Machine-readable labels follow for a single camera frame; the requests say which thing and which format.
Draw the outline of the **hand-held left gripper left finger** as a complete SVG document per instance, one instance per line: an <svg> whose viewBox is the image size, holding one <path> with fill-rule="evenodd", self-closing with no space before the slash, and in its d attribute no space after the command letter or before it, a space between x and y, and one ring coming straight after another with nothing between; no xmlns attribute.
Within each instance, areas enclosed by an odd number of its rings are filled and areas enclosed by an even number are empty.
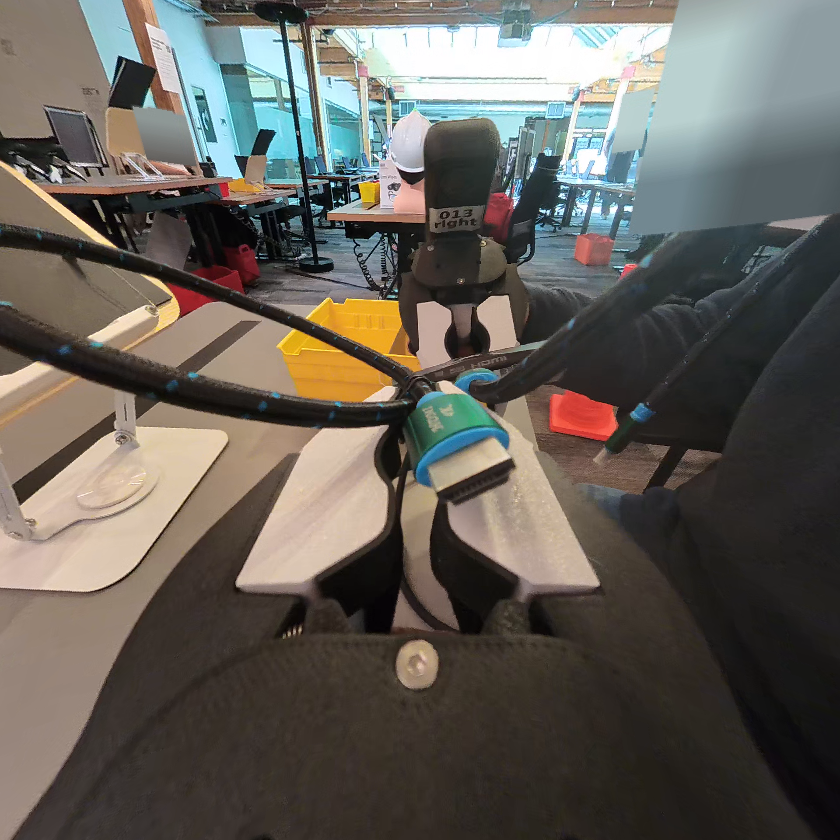
<svg viewBox="0 0 840 840"><path fill-rule="evenodd" d="M252 595L331 599L364 630L391 631L403 577L394 480L399 432L389 424L325 428L303 447L235 585Z"/></svg>

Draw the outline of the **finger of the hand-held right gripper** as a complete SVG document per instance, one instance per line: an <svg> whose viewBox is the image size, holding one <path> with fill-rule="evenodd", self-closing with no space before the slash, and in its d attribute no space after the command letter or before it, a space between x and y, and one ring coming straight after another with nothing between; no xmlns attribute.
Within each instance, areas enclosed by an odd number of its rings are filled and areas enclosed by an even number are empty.
<svg viewBox="0 0 840 840"><path fill-rule="evenodd" d="M509 296L491 296L480 304L480 325L487 333L489 352L519 346Z"/></svg>
<svg viewBox="0 0 840 840"><path fill-rule="evenodd" d="M421 369L456 361L459 338L452 308L434 301L416 305L416 353Z"/></svg>

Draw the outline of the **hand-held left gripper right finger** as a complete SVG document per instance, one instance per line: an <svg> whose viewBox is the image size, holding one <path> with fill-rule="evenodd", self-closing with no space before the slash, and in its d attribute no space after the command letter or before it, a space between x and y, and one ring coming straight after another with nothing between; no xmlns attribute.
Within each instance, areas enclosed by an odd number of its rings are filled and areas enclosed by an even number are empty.
<svg viewBox="0 0 840 840"><path fill-rule="evenodd" d="M514 469L467 501L437 504L429 538L432 575L457 627L478 633L502 601L582 596L601 583L531 443L509 431Z"/></svg>

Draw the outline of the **person's right forearm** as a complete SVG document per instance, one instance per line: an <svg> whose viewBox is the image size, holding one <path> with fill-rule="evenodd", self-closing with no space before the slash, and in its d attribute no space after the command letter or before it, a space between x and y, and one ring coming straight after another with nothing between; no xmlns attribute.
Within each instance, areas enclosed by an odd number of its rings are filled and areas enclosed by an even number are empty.
<svg viewBox="0 0 840 840"><path fill-rule="evenodd" d="M522 343L547 340L594 300L561 287L527 283L524 288L528 317ZM743 280L693 304L662 303L631 322L610 328L594 347L576 351L555 383L613 406L639 401L748 289L749 283Z"/></svg>

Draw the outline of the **mannequin head white hard hat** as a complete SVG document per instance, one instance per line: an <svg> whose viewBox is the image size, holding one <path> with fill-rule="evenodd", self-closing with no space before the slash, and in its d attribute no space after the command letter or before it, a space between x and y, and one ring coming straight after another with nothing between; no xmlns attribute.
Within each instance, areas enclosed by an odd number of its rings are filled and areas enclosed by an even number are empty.
<svg viewBox="0 0 840 840"><path fill-rule="evenodd" d="M392 209L426 215L424 144L431 122L416 108L396 124L389 161L395 167Z"/></svg>

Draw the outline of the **red bag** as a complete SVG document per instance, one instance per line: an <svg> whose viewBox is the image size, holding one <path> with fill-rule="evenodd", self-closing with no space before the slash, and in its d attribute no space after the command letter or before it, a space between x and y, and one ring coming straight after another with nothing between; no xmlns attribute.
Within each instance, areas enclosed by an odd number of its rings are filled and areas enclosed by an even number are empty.
<svg viewBox="0 0 840 840"><path fill-rule="evenodd" d="M505 245L508 241L514 207L513 199L505 192L491 192L484 215L482 234L500 245Z"/></svg>

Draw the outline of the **black swivel chair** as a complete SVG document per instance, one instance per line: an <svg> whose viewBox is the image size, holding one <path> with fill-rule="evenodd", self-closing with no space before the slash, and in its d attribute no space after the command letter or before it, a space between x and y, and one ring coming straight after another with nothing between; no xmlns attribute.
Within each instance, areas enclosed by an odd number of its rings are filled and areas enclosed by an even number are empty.
<svg viewBox="0 0 840 840"><path fill-rule="evenodd" d="M538 218L556 186L560 163L561 157L558 155L538 155L510 216L505 242L505 254L509 265L519 266L533 257Z"/></svg>

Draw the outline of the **light wooden work desk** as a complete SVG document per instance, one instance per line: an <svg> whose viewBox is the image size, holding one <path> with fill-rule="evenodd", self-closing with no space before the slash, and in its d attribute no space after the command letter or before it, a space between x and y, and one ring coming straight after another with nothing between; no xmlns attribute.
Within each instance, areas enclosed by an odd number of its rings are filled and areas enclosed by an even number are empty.
<svg viewBox="0 0 840 840"><path fill-rule="evenodd" d="M425 215L396 213L392 207L358 200L328 211L353 244L362 276L379 299L397 300L413 253L425 240Z"/></svg>

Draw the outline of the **yellow plastic bin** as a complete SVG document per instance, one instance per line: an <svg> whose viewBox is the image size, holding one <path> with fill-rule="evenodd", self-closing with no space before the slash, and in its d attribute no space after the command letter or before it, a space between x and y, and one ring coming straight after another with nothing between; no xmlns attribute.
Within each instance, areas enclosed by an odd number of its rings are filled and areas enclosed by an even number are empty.
<svg viewBox="0 0 840 840"><path fill-rule="evenodd" d="M312 309L308 318L387 355L410 371L421 368L408 349L397 301L349 298L336 302L328 298ZM391 377L302 332L289 332L277 351L301 397L361 402L392 383Z"/></svg>

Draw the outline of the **orange traffic cone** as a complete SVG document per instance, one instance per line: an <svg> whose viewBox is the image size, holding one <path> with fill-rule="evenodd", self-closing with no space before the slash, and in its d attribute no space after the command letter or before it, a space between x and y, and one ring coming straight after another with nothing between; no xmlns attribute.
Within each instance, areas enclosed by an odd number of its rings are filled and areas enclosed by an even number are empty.
<svg viewBox="0 0 840 840"><path fill-rule="evenodd" d="M617 429L616 409L574 392L549 399L549 430L605 442Z"/></svg>

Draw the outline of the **black floor lamp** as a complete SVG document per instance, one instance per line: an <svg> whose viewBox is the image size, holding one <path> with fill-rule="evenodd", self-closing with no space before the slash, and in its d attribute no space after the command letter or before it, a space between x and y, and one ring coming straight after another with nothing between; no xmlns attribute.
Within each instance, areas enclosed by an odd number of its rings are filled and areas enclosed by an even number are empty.
<svg viewBox="0 0 840 840"><path fill-rule="evenodd" d="M312 216L312 205L310 200L310 188L308 173L306 171L305 155L301 137L301 123L298 108L298 95L291 62L290 41L288 38L287 26L289 24L299 25L306 21L307 14L293 3L288 2L257 2L254 8L255 15L261 20L275 25L279 28L280 39L283 49L283 56L287 71L287 84L290 93L290 108L297 143L297 158L301 173L301 189L303 199L303 221L306 223L310 254L299 258L298 267L305 274L323 275L334 269L333 260L327 256L319 255L319 247L315 234L315 225Z"/></svg>

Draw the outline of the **wooden board stand white base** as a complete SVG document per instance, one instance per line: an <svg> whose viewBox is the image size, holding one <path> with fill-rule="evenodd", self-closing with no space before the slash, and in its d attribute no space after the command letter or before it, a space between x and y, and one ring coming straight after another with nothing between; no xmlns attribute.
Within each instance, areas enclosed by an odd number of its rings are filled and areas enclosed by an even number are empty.
<svg viewBox="0 0 840 840"><path fill-rule="evenodd" d="M133 350L180 316L158 281L78 257L2 244L2 304L119 350ZM223 453L219 429L143 427L132 395L113 400L112 430L25 501L2 465L1 586L93 593L142 561Z"/></svg>

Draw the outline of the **small tilted board stand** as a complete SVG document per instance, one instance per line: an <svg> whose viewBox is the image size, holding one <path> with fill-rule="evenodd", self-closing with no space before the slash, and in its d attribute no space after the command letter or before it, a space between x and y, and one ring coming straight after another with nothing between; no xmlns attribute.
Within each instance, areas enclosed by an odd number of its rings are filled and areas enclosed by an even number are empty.
<svg viewBox="0 0 840 840"><path fill-rule="evenodd" d="M117 58L106 108L106 143L110 155L127 172L198 176L200 168L186 116L146 108L156 70L138 61Z"/></svg>
<svg viewBox="0 0 840 840"><path fill-rule="evenodd" d="M267 151L277 132L273 129L260 129L257 133L250 155L237 154L234 158L241 178L231 185L237 193L259 193L265 188Z"/></svg>

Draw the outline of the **person's dark sweater torso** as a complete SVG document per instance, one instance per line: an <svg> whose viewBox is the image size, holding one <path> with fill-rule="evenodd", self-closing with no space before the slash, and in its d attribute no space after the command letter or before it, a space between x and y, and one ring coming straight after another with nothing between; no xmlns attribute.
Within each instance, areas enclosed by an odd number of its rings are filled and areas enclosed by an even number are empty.
<svg viewBox="0 0 840 840"><path fill-rule="evenodd" d="M684 596L787 795L838 838L838 215L693 308L621 331L619 405L644 400L697 345L671 393L728 410L719 461L623 505L626 525Z"/></svg>

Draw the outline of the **grey hanging board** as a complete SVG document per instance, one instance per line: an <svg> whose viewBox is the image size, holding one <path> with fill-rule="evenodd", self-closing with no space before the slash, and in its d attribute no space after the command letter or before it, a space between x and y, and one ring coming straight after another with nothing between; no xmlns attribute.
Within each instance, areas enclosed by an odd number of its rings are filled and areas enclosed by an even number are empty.
<svg viewBox="0 0 840 840"><path fill-rule="evenodd" d="M185 219L157 211L143 254L157 263L183 270L192 243L192 232Z"/></svg>

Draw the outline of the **grey desk monitor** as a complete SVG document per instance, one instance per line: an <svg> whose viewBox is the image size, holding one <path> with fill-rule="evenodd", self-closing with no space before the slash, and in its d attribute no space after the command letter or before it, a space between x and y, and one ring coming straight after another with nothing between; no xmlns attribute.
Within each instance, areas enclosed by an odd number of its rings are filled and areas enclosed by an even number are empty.
<svg viewBox="0 0 840 840"><path fill-rule="evenodd" d="M109 168L106 153L89 116L81 110L44 106L49 126L71 165Z"/></svg>

